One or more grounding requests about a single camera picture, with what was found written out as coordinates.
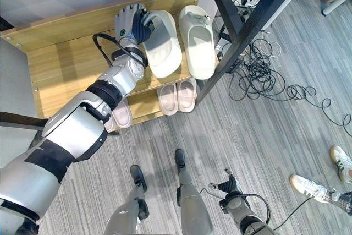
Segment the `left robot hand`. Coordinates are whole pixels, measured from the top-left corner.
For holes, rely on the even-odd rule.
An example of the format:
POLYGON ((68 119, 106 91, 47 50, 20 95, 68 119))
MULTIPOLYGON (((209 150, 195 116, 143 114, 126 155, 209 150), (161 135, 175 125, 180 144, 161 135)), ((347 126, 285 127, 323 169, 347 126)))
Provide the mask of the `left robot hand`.
POLYGON ((116 39, 121 44, 139 45, 149 39, 152 33, 152 23, 144 25, 144 19, 149 12, 141 3, 127 5, 114 18, 116 39))

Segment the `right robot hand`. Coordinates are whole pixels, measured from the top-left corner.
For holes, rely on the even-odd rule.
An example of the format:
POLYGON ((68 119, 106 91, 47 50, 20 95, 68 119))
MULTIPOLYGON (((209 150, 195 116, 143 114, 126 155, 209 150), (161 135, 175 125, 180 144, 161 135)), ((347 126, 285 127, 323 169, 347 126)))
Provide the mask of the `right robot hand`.
POLYGON ((226 193, 226 196, 223 198, 211 192, 208 192, 208 193, 218 199, 225 199, 225 200, 229 200, 239 195, 243 195, 242 188, 240 186, 240 183, 236 175, 234 175, 234 173, 229 168, 225 168, 224 171, 226 172, 228 179, 225 182, 222 182, 220 184, 210 183, 208 187, 210 187, 211 189, 222 191, 226 193))

